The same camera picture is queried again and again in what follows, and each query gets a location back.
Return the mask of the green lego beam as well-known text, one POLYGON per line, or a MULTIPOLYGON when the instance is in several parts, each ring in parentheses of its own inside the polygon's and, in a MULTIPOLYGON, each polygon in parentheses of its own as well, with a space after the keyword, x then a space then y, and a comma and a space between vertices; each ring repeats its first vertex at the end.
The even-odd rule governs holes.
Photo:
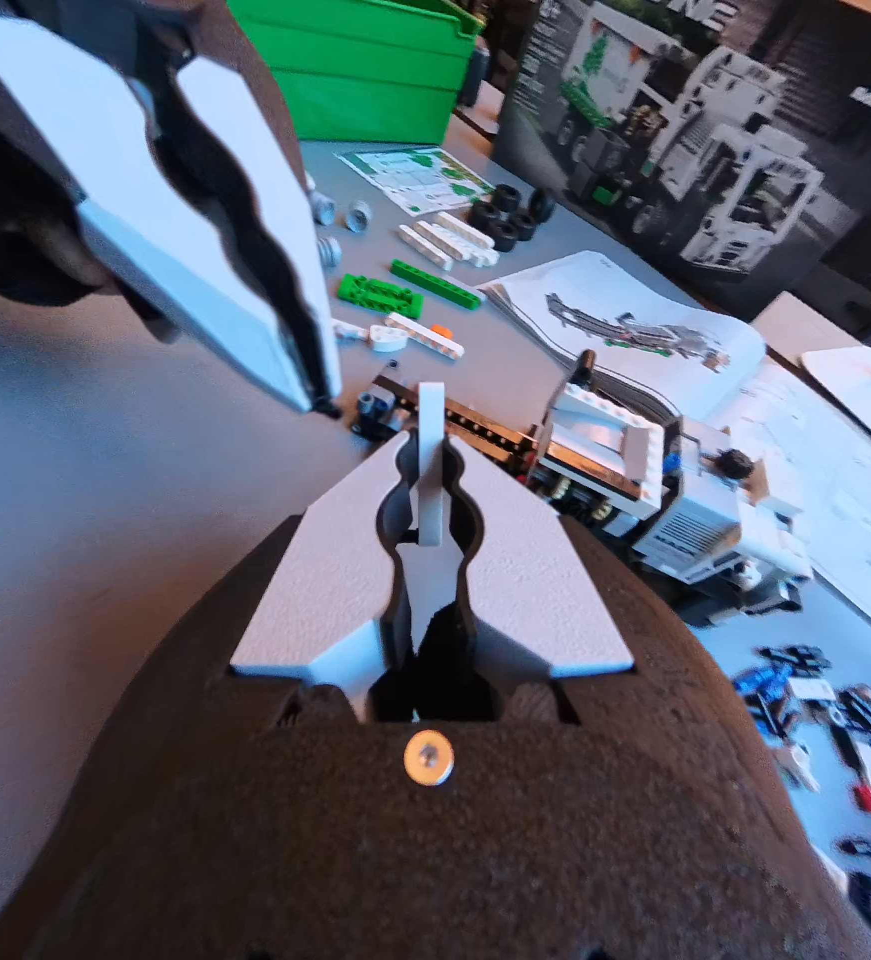
POLYGON ((422 291, 467 310, 478 309, 484 302, 482 294, 453 283, 442 275, 429 273, 411 264, 394 258, 389 265, 390 273, 398 280, 419 287, 422 291))

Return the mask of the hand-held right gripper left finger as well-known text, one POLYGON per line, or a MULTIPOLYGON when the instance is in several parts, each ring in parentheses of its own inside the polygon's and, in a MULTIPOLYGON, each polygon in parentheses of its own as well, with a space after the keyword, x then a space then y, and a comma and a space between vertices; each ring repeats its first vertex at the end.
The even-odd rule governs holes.
POLYGON ((234 672, 331 686, 359 721, 370 689, 411 651, 396 546, 413 522, 418 442, 402 431, 302 514, 231 655, 234 672))

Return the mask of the pile of small lego pins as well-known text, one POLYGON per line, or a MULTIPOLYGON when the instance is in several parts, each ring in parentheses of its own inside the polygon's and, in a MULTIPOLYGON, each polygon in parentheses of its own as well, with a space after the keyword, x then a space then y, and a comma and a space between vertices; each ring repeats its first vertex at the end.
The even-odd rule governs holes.
MULTIPOLYGON (((826 734, 848 775, 854 809, 871 819, 871 687, 837 688, 827 678, 832 664, 810 645, 762 647, 760 661, 730 678, 789 789, 821 797, 810 726, 826 734)), ((871 835, 843 835, 813 852, 837 892, 871 929, 871 835)))

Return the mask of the green white sticker sheet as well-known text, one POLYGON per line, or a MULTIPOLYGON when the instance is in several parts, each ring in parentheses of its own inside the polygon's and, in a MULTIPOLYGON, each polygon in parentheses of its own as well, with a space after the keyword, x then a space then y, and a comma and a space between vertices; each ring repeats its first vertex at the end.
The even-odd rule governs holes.
POLYGON ((335 157, 413 218, 467 210, 475 202, 488 201, 495 189, 441 147, 347 150, 335 157))

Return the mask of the green lego frame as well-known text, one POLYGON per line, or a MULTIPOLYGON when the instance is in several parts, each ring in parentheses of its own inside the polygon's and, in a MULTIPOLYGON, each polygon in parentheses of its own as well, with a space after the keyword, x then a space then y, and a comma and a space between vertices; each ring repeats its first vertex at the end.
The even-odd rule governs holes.
POLYGON ((397 313, 417 321, 424 306, 423 294, 365 275, 346 273, 338 285, 337 297, 353 306, 389 315, 397 313))

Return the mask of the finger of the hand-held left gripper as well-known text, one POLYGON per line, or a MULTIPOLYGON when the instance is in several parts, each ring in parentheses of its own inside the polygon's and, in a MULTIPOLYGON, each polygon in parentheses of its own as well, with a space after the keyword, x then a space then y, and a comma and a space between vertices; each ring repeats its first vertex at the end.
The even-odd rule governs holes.
POLYGON ((293 272, 321 362, 324 384, 318 393, 334 399, 342 390, 341 365, 304 182, 240 73, 198 56, 178 72, 177 80, 195 116, 245 175, 253 216, 293 272))
POLYGON ((286 342, 274 307, 227 259, 223 231, 170 185, 141 82, 34 22, 0 17, 0 87, 74 181, 76 237, 105 270, 103 289, 66 306, 119 294, 157 339, 187 334, 271 396, 314 411, 313 333, 286 342))

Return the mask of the lego instruction booklet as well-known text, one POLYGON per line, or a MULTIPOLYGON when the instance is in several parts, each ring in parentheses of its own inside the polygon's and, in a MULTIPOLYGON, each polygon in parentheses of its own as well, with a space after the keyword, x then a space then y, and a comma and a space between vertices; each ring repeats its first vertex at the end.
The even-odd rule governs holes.
POLYGON ((568 369, 594 352, 599 372, 646 392, 665 421, 727 429, 751 459, 779 450, 813 576, 871 619, 871 438, 769 358, 756 329, 658 294, 592 250, 479 289, 568 369))

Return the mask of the dark grey container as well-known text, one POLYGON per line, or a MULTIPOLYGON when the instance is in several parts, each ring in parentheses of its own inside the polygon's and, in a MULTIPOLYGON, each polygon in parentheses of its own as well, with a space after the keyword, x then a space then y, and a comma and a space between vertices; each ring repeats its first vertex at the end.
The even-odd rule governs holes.
POLYGON ((462 85, 456 97, 456 106, 472 108, 475 106, 481 90, 481 84, 487 78, 491 65, 490 47, 480 35, 469 57, 462 85))

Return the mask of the white lego truck model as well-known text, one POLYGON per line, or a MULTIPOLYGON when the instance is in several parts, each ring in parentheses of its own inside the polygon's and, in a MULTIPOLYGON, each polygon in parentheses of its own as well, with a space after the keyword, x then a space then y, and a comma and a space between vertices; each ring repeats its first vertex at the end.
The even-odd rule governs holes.
POLYGON ((589 530, 688 625, 801 612, 814 577, 780 451, 752 459, 730 430, 662 414, 591 350, 527 432, 444 408, 447 433, 589 530))

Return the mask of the black lego set box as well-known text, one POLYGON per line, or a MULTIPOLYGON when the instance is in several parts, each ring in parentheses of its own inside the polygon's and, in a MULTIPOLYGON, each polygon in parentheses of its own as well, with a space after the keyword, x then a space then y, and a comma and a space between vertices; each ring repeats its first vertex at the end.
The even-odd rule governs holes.
POLYGON ((871 11, 539 2, 492 158, 752 319, 871 215, 871 11))

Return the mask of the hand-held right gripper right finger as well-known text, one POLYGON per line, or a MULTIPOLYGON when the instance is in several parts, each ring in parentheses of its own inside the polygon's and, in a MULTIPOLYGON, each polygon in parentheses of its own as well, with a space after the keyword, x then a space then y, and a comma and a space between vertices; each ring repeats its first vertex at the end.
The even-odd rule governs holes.
POLYGON ((508 698, 525 683, 630 670, 634 655, 561 516, 458 437, 445 441, 443 466, 474 671, 508 698))

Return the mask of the thin white lego plate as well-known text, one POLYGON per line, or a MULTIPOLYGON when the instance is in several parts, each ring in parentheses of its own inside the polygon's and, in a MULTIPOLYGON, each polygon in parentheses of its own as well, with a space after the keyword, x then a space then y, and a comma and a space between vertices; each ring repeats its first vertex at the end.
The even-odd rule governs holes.
POLYGON ((417 402, 417 542, 439 547, 443 532, 444 384, 422 381, 417 402))

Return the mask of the green plastic bin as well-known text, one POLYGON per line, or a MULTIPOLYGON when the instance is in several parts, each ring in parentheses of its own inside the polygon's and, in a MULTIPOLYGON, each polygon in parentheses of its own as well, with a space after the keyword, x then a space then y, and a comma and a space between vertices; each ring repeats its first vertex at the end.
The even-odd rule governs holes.
POLYGON ((440 145, 484 22, 445 1, 233 1, 301 141, 440 145))

